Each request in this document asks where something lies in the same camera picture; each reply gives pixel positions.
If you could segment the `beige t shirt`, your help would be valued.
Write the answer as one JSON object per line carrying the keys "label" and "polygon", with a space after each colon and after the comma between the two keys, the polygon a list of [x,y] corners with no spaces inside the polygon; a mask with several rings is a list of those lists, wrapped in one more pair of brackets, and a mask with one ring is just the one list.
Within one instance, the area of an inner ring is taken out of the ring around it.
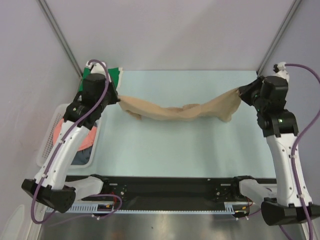
{"label": "beige t shirt", "polygon": [[213,117],[227,123],[231,121],[232,115],[238,110],[241,101],[239,90],[234,88],[203,104],[161,107],[139,98],[121,96],[119,106],[137,120],[145,117],[157,121],[191,121],[202,117]]}

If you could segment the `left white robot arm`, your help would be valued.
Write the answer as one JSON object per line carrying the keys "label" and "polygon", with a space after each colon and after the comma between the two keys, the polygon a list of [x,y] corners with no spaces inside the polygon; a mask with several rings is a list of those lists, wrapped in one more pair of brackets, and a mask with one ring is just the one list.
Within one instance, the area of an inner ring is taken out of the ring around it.
{"label": "left white robot arm", "polygon": [[111,188],[97,174],[66,182],[68,170],[80,146],[108,105],[120,101],[105,62],[91,59],[90,73],[82,80],[78,97],[67,106],[59,136],[41,169],[21,188],[32,198],[30,213],[35,217],[36,203],[65,213],[75,201],[96,196],[105,200]]}

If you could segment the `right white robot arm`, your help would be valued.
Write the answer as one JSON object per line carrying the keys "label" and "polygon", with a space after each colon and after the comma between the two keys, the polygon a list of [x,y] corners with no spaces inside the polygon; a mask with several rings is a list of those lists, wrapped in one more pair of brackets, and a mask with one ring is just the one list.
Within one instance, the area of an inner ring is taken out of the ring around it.
{"label": "right white robot arm", "polygon": [[295,115],[285,108],[288,66],[285,62],[275,64],[273,75],[259,76],[239,88],[241,100],[255,108],[257,124],[270,149],[276,192],[251,176],[237,176],[230,194],[237,201],[246,197],[259,205],[269,226],[311,223],[320,216],[320,207],[313,203],[301,168],[298,144],[305,131],[299,131]]}

